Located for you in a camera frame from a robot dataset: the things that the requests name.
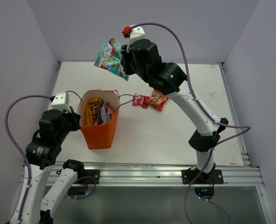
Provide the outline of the blue chips bag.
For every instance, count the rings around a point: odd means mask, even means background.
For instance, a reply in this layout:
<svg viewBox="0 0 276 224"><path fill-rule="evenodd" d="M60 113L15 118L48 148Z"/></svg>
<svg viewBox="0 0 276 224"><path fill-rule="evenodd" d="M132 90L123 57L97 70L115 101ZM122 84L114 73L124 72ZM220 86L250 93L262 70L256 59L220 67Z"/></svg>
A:
<svg viewBox="0 0 276 224"><path fill-rule="evenodd" d="M106 124L110 121L110 115L108 112L109 107L110 107L109 103L106 103L104 100L101 101L100 107L98 110L97 125Z"/></svg>

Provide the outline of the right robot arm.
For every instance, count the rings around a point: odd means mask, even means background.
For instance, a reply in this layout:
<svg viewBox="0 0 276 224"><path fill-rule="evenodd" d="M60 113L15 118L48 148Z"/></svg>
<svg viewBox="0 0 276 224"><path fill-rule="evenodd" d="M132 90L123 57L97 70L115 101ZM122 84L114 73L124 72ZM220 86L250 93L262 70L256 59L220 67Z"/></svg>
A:
<svg viewBox="0 0 276 224"><path fill-rule="evenodd" d="M155 43L148 39L137 40L123 45L120 52L125 74L137 74L151 88L176 103L195 125L196 131L189 139L189 145L196 150L196 177L201 183L209 182L215 169L212 149L217 146L228 120L219 118L208 108L200 109L188 89L187 75L176 63L163 62Z"/></svg>

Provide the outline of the teal Fox's candy bag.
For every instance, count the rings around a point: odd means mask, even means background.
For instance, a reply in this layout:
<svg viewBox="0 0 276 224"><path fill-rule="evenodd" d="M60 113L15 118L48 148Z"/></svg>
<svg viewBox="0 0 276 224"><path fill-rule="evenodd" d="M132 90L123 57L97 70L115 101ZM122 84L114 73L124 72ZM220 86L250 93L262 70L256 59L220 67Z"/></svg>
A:
<svg viewBox="0 0 276 224"><path fill-rule="evenodd" d="M129 75L124 73L121 59L121 44L111 36L108 36L102 44L95 59L94 66L105 69L128 81Z"/></svg>

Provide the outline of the purple Fox's candy bag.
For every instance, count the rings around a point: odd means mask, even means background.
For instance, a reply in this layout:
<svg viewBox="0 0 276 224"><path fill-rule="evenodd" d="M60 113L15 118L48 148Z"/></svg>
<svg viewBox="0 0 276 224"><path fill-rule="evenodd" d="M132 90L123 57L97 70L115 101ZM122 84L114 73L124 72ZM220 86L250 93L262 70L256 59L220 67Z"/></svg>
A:
<svg viewBox="0 0 276 224"><path fill-rule="evenodd" d="M114 115L115 110L109 103L107 103L106 106L107 106L106 116L108 117L108 119L112 119L112 116Z"/></svg>

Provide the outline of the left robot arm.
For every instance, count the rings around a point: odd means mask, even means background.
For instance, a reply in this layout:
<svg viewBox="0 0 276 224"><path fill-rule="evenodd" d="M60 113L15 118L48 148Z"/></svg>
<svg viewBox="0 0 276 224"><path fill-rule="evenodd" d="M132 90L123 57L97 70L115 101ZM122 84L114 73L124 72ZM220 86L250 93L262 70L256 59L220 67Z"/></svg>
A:
<svg viewBox="0 0 276 224"><path fill-rule="evenodd" d="M69 132L80 129L80 116L74 111L45 111L32 141L26 148L26 168L21 195L11 224L51 224L59 204L73 183L85 179L84 165L69 159L58 179L45 193L47 180L54 168L61 145Z"/></svg>

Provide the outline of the red nuts snack packet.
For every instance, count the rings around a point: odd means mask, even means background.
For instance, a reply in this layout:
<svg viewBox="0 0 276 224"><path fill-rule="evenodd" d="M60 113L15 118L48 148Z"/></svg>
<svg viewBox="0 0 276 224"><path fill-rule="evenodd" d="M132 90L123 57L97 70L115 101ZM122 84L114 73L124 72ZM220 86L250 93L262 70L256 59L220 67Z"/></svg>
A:
<svg viewBox="0 0 276 224"><path fill-rule="evenodd" d="M164 104L167 102L169 98L163 95L158 90L153 90L151 97L146 101L148 105L151 105L155 109L162 111Z"/></svg>

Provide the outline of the yellow potato chips bag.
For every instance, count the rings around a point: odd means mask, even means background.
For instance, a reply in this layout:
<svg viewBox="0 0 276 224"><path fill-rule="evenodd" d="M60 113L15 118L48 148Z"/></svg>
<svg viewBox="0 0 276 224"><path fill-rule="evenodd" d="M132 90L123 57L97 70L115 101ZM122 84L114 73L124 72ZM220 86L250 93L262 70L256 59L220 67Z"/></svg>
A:
<svg viewBox="0 0 276 224"><path fill-rule="evenodd" d="M102 98L89 99L86 103L84 127L91 127L104 124L102 118Z"/></svg>

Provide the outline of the orange paper bag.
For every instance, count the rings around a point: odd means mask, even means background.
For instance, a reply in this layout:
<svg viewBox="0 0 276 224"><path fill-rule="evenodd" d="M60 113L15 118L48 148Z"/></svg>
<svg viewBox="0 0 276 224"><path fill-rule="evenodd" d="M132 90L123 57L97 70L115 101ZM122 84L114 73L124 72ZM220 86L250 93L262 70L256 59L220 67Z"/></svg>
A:
<svg viewBox="0 0 276 224"><path fill-rule="evenodd" d="M115 110L115 113L112 119L106 124L84 127L85 109L88 100L98 97L108 102ZM112 146L119 117L118 106L120 106L120 95L117 90L89 90L82 96L82 100L78 105L77 114L81 116L81 132L90 150L108 149Z"/></svg>

